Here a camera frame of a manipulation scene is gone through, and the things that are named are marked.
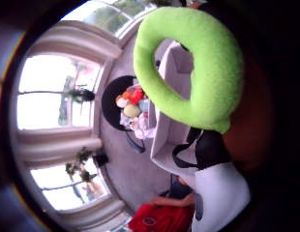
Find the green neck pillow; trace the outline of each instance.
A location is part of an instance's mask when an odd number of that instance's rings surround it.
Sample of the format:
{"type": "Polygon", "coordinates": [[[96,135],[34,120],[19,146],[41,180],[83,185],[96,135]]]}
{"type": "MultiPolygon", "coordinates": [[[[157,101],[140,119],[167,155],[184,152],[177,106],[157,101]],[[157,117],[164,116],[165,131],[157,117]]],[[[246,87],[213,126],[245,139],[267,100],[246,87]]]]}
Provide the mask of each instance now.
{"type": "Polygon", "coordinates": [[[141,22],[134,69],[149,99],[166,116],[194,128],[225,133],[242,93],[243,59],[233,35],[210,14],[188,8],[159,8],[141,22]],[[191,94],[183,99],[160,77],[156,48],[174,39],[193,55],[191,94]]]}

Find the window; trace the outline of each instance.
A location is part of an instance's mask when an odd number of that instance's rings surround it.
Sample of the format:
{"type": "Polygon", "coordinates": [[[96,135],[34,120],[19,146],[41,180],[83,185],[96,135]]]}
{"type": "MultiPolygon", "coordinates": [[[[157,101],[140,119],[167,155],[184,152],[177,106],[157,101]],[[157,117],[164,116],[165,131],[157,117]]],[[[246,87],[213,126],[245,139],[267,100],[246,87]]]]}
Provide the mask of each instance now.
{"type": "Polygon", "coordinates": [[[154,9],[155,6],[145,0],[92,0],[67,14],[62,20],[83,21],[119,38],[135,18],[154,9]]]}
{"type": "Polygon", "coordinates": [[[91,183],[83,182],[78,173],[71,178],[66,172],[65,164],[33,169],[31,174],[55,210],[70,210],[108,194],[101,173],[92,159],[89,159],[84,167],[93,177],[91,183]]]}
{"type": "Polygon", "coordinates": [[[90,125],[90,101],[76,101],[73,89],[94,90],[100,65],[61,55],[27,58],[17,98],[21,130],[90,125]]]}

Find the white window frame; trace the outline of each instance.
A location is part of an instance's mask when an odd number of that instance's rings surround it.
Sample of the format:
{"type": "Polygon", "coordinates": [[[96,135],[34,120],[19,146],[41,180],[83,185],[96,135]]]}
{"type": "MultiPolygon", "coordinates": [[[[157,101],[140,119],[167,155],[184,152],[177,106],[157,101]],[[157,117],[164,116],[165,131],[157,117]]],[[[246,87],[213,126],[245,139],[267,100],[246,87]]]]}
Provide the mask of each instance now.
{"type": "MultiPolygon", "coordinates": [[[[139,23],[147,13],[148,11],[140,13],[138,17],[136,16],[129,21],[130,23],[126,23],[119,38],[98,27],[80,21],[60,21],[35,42],[28,51],[27,57],[40,54],[65,54],[99,63],[101,65],[101,80],[96,83],[94,91],[102,92],[112,70],[114,60],[121,56],[122,47],[135,34],[139,23]]],[[[92,110],[92,120],[90,122],[94,122],[94,115],[96,116],[96,122],[99,122],[100,109],[96,103],[92,106],[94,110],[92,110]]],[[[37,151],[31,151],[33,149],[31,143],[44,142],[45,138],[53,137],[52,139],[56,139],[57,136],[72,136],[71,139],[79,140],[80,144],[84,144],[84,141],[81,141],[82,139],[88,139],[91,144],[95,139],[99,139],[93,138],[94,134],[99,134],[98,125],[95,122],[90,127],[17,130],[12,131],[12,134],[14,135],[12,136],[12,142],[16,144],[14,148],[15,160],[20,173],[23,173],[21,178],[36,200],[40,202],[43,211],[49,213],[59,224],[69,231],[72,228],[71,226],[78,230],[91,230],[96,227],[107,228],[109,226],[110,228],[112,223],[113,226],[118,226],[128,220],[130,216],[125,211],[125,204],[114,197],[114,190],[111,190],[111,194],[102,197],[102,199],[99,198],[82,207],[61,212],[55,211],[42,195],[40,188],[29,172],[31,167],[44,167],[53,164],[49,160],[46,161],[44,156],[35,156],[37,151]]],[[[74,156],[75,154],[65,155],[62,160],[55,159],[54,162],[61,163],[71,160],[74,156]]]]}
{"type": "MultiPolygon", "coordinates": [[[[59,55],[59,56],[65,56],[65,57],[68,57],[68,58],[72,58],[72,59],[76,59],[78,61],[84,61],[84,62],[88,62],[86,61],[84,58],[79,58],[79,57],[75,57],[75,56],[72,56],[72,55],[67,55],[67,54],[60,54],[58,52],[54,52],[54,53],[50,53],[50,55],[59,55]]],[[[90,91],[93,91],[94,93],[96,93],[97,91],[97,88],[98,88],[98,85],[97,83],[100,82],[100,78],[102,76],[102,69],[101,69],[101,64],[98,64],[100,65],[100,69],[99,69],[99,72],[97,73],[97,80],[96,80],[96,83],[95,85],[93,86],[93,89],[91,89],[90,91]]],[[[75,77],[74,79],[74,83],[73,85],[75,86],[76,82],[78,81],[78,76],[75,77]]],[[[50,93],[47,93],[47,94],[54,94],[54,95],[62,95],[61,93],[56,93],[57,91],[55,91],[54,93],[52,93],[52,91],[50,91],[50,93]]],[[[28,95],[30,96],[31,94],[36,94],[36,90],[30,90],[30,91],[22,91],[22,92],[19,92],[19,95],[28,95]]],[[[71,100],[71,102],[68,104],[68,109],[67,111],[68,112],[72,112],[73,110],[73,104],[74,102],[71,100]]],[[[71,113],[68,113],[67,115],[67,121],[68,121],[68,125],[63,125],[63,126],[58,126],[58,127],[53,127],[53,128],[47,128],[47,129],[19,129],[20,132],[27,132],[27,131],[41,131],[41,130],[45,130],[45,133],[48,133],[48,130],[52,130],[52,131],[61,131],[61,129],[67,129],[67,128],[93,128],[93,111],[94,111],[94,102],[90,102],[90,114],[89,114],[89,118],[88,118],[88,126],[75,126],[73,124],[73,115],[71,113]]]]}

